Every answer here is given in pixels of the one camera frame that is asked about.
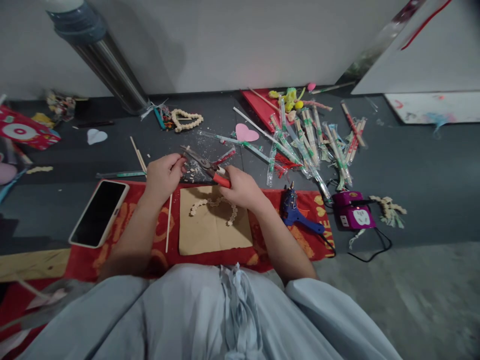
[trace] wrist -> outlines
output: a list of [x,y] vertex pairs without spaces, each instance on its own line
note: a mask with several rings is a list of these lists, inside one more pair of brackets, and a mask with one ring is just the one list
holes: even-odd
[[148,196],[146,194],[142,195],[140,200],[138,201],[137,206],[146,209],[151,212],[157,212],[159,213],[160,210],[162,209],[162,206],[165,204],[167,201],[167,198],[164,197],[154,197],[154,196]]
[[262,194],[262,197],[255,202],[253,206],[249,208],[249,210],[254,213],[256,216],[268,212],[269,210],[273,209],[273,205],[270,200]]

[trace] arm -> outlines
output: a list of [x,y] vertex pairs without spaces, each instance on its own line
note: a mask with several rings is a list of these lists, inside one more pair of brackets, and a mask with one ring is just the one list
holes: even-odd
[[179,184],[187,159],[174,153],[148,165],[145,192],[118,243],[100,271],[98,282],[116,275],[141,275],[149,264],[160,210]]
[[255,180],[234,166],[227,166],[231,189],[222,187],[222,195],[235,205],[255,214],[265,240],[273,268],[286,285],[290,280],[318,279],[312,263],[285,226],[272,203]]

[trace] blue glue gun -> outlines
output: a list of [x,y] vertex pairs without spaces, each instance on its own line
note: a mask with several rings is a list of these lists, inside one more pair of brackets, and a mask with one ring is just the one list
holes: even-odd
[[307,218],[300,213],[299,208],[297,207],[297,197],[298,195],[294,189],[294,183],[292,181],[290,187],[285,190],[283,201],[281,203],[281,218],[283,223],[286,226],[301,223],[315,234],[323,234],[325,232],[325,227],[322,224],[307,220]]

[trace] gray carpet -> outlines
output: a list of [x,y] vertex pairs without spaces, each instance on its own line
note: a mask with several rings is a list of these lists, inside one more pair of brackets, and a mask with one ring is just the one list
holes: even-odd
[[[366,264],[341,254],[314,263],[351,296],[404,359],[480,359],[480,243],[392,249]],[[267,273],[280,287],[274,271]]]

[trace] wire cutters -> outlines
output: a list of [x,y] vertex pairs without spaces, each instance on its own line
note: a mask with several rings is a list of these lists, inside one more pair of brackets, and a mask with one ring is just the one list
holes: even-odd
[[205,160],[203,157],[193,151],[190,146],[181,145],[180,148],[185,154],[189,155],[193,160],[195,160],[214,182],[220,186],[223,186],[224,188],[230,189],[232,187],[232,183],[230,182],[230,179],[227,178],[227,172],[223,167],[214,165],[210,161]]

